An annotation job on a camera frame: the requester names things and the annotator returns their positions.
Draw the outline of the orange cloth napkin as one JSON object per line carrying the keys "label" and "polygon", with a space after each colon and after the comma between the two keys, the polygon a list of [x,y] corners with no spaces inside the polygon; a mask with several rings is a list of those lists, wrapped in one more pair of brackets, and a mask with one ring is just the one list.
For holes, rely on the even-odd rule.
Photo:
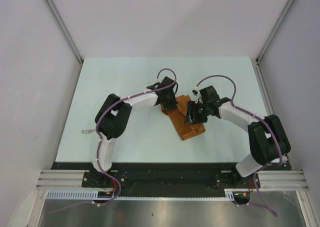
{"label": "orange cloth napkin", "polygon": [[161,111],[170,118],[179,137],[185,141],[203,134],[206,129],[202,123],[184,123],[187,116],[188,102],[191,101],[190,96],[181,95],[176,99],[178,104],[175,109],[166,110],[164,105],[161,104]]}

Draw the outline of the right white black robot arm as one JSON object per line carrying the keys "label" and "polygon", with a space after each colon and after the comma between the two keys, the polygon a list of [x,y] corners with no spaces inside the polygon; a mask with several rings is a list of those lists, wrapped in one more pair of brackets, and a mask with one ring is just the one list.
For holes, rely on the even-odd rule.
{"label": "right white black robot arm", "polygon": [[280,118],[271,114],[254,114],[237,106],[228,97],[221,98],[211,85],[203,89],[194,89],[195,101],[187,103],[186,124],[203,124],[209,116],[226,120],[243,129],[248,134],[250,154],[235,166],[236,172],[230,175],[231,183],[242,188],[249,181],[249,176],[264,166],[291,151],[291,145]]}

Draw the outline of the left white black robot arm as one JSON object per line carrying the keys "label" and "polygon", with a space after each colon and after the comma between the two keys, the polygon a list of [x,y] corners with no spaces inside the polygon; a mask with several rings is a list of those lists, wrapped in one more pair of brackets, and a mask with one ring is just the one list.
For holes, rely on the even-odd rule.
{"label": "left white black robot arm", "polygon": [[118,139],[126,130],[130,115],[142,108],[162,105],[166,110],[177,107],[176,92],[178,83],[169,77],[148,86],[143,92],[119,97],[110,94],[95,117],[95,131],[99,136],[98,148],[93,167],[97,170],[93,181],[100,187],[110,183],[111,175],[107,172],[112,167],[112,155]]}

